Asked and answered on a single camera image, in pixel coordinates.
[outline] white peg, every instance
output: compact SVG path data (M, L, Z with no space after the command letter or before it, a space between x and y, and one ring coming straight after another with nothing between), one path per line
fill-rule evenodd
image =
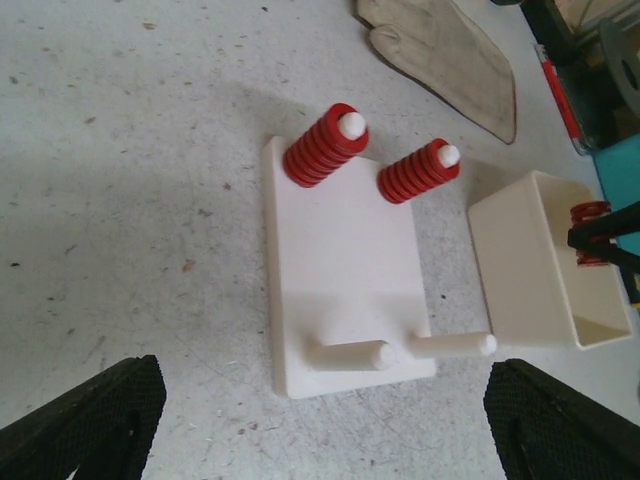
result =
M409 341L409 350L416 358L469 357L491 355L498 348L490 333L458 333Z
M438 149L438 160L444 168L451 168L460 161L460 150L453 145L445 145Z
M345 138L357 140L367 130L367 122L358 112L345 113L338 120L338 129Z
M314 346L308 360L320 371L386 370L398 361L395 349L382 340Z

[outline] white peg tip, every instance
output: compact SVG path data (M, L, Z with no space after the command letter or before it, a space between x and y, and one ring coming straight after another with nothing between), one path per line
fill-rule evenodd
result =
M386 370L398 363L395 349L388 343L384 343L371 355L371 361L376 370Z
M460 150L453 145L445 145L438 149L438 160L444 168L451 168L460 161Z
M367 130L367 122L358 112L350 112L340 117L338 129L345 138L357 140Z
M487 335L478 342L478 347L480 348L480 353L486 357L497 350L498 341L493 335Z

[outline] white peg board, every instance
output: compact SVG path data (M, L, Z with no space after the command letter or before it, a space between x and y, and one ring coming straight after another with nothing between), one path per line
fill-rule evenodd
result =
M271 339L276 393L305 398L431 377L412 336L430 336L411 205L378 192L381 165L355 157L313 188L287 177L289 143L273 137L265 162ZM309 345L384 340L398 364L384 371L316 371Z

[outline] white bin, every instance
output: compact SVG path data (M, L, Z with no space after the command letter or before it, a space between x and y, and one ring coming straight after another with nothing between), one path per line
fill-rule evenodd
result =
M585 350L632 336L614 267L578 267L567 246L570 209L594 199L580 183L533 171L469 209L499 344Z

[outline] white speckled table surface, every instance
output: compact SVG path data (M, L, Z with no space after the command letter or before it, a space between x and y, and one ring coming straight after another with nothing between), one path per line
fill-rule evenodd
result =
M380 62L347 0L2 2L0 426L153 353L168 399L146 479L500 478L492 359L303 401L271 389L269 135L345 101L371 125L369 158L460 146L460 178L413 204L435 333L489 328L471 203L532 168L597 185L520 10L458 3L512 64L513 145ZM640 423L637 339L497 358L512 356Z

